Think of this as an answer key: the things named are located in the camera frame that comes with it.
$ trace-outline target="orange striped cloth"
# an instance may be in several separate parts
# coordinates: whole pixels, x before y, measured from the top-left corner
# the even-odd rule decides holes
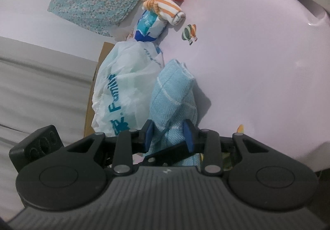
[[[185,17],[181,8],[173,0],[141,0],[143,8],[154,11],[160,18],[167,20],[171,25],[179,24]]]

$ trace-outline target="gray curtain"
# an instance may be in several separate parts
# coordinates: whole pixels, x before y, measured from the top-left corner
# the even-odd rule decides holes
[[[0,37],[0,217],[4,220],[23,208],[9,150],[50,124],[56,126],[64,145],[81,139],[95,67],[94,61]]]

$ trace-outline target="hot air balloon sticker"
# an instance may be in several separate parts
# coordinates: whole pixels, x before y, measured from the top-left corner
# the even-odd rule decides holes
[[[194,41],[197,41],[197,37],[196,37],[196,24],[188,24],[185,28],[184,31],[182,32],[182,40],[184,41],[188,41],[189,45],[191,46],[191,44],[193,43],[192,39],[194,39]]]

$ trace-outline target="pink tabletop surface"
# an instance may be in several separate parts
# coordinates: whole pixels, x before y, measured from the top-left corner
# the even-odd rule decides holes
[[[330,167],[330,22],[298,0],[184,0],[164,60],[195,75],[200,128],[245,134],[313,170]],[[190,46],[181,33],[196,24]]]

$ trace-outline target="blue and white package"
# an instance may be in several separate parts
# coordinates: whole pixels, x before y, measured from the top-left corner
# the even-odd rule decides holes
[[[160,18],[154,12],[146,10],[134,28],[134,39],[136,41],[154,41],[165,29],[166,24],[167,20]]]

